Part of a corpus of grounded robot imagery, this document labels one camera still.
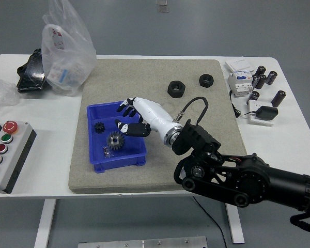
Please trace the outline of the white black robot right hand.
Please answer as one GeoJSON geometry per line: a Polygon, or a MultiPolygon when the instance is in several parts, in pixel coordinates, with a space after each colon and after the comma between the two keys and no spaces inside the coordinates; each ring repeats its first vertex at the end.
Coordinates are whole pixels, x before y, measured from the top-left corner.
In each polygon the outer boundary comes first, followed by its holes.
{"type": "Polygon", "coordinates": [[[121,111],[124,111],[124,117],[133,117],[135,114],[140,117],[137,123],[115,120],[117,128],[126,136],[147,137],[151,131],[156,131],[164,140],[183,128],[181,124],[173,122],[173,118],[160,104],[140,97],[125,100],[117,109],[117,112],[121,111]]]}

